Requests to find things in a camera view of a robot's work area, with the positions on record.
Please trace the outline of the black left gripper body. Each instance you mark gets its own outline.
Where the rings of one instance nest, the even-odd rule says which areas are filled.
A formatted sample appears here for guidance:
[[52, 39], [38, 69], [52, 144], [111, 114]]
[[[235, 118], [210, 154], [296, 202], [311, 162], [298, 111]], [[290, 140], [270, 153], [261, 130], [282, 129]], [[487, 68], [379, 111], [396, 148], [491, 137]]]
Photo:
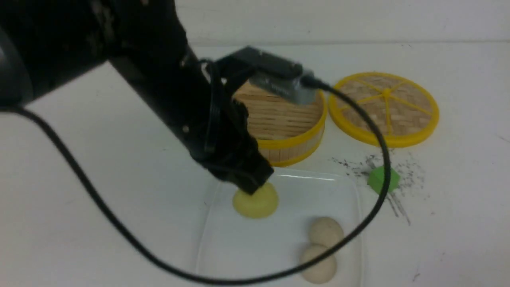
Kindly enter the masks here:
[[110, 62], [202, 167], [235, 170], [244, 156], [259, 154], [246, 107], [227, 94], [213, 64], [207, 80], [187, 44], [178, 53], [124, 49]]

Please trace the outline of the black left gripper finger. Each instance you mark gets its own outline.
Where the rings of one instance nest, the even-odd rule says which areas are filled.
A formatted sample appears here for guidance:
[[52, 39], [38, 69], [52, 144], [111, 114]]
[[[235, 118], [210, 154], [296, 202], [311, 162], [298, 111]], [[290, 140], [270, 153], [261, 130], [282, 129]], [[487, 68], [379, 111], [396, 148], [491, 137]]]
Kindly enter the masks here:
[[269, 161], [261, 154], [244, 156], [235, 167], [235, 185], [252, 195], [260, 189], [275, 172]]
[[208, 165], [207, 170], [219, 181], [228, 182], [241, 188], [240, 175], [236, 170], [215, 165]]

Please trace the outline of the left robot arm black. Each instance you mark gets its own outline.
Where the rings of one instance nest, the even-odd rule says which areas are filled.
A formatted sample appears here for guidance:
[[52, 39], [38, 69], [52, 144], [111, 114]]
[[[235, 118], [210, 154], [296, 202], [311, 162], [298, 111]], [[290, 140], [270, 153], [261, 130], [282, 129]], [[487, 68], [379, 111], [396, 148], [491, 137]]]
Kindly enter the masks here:
[[173, 0], [2, 0], [1, 109], [22, 107], [109, 62], [191, 157], [249, 194], [274, 173], [247, 109], [199, 60]]

